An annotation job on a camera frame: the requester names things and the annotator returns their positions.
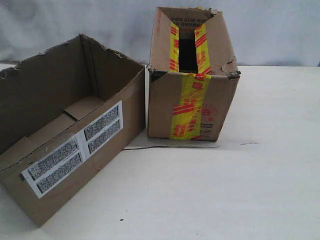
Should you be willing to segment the cardboard box with yellow tape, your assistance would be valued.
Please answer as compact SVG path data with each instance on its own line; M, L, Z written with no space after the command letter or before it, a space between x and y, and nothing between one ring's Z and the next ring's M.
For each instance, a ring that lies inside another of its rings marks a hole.
M241 75L223 12L157 7L149 65L148 136L217 141Z

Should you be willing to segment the brown cardboard box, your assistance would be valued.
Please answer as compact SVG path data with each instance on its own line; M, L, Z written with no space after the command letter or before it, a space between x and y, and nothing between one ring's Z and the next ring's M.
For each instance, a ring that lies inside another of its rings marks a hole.
M0 183L43 225L145 127L145 67L80 34L0 72Z

